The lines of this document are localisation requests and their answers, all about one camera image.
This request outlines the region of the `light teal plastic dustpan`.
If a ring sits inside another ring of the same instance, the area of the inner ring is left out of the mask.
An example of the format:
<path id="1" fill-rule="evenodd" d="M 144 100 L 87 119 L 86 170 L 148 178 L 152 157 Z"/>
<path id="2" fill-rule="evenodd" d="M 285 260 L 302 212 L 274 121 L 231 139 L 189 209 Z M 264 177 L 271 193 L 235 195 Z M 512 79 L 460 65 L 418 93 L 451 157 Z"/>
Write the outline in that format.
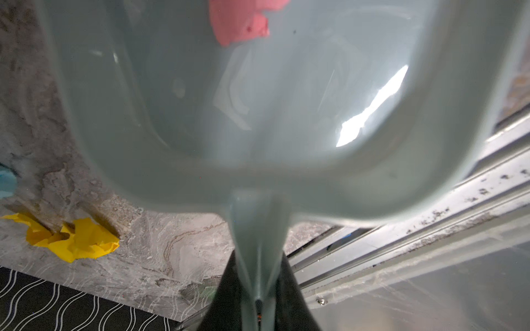
<path id="1" fill-rule="evenodd" d="M 528 1 L 290 1 L 221 46 L 208 1 L 37 1 L 81 153 L 121 196 L 221 216 L 244 303 L 291 224 L 404 221 L 474 167 Z"/>

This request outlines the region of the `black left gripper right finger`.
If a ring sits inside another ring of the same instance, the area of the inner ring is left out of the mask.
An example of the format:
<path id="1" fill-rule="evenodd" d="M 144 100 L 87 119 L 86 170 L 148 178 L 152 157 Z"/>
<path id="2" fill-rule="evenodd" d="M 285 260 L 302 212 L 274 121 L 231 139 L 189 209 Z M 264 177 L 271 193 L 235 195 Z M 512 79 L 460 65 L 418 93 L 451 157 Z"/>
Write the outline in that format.
<path id="1" fill-rule="evenodd" d="M 285 254 L 281 260 L 275 299 L 276 331 L 321 331 L 305 302 Z"/>

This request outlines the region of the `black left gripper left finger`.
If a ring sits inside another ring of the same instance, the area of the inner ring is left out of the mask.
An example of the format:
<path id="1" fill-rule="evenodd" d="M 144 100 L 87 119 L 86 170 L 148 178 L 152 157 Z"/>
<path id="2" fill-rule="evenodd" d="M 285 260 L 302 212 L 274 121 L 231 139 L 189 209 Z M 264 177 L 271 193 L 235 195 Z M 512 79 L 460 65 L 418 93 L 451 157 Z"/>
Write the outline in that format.
<path id="1" fill-rule="evenodd" d="M 241 331 L 241 298 L 243 287 L 237 275 L 235 251 L 230 255 L 214 299 L 198 331 Z"/>

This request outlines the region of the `light blue paper scrap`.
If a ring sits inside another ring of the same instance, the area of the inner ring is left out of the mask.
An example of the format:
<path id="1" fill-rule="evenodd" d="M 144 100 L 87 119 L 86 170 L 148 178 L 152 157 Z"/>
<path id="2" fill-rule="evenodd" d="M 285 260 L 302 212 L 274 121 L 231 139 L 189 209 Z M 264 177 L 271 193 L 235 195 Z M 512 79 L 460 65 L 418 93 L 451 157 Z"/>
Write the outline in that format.
<path id="1" fill-rule="evenodd" d="M 17 176 L 9 168 L 1 166 L 0 170 L 0 199 L 12 197 L 17 189 Z"/>

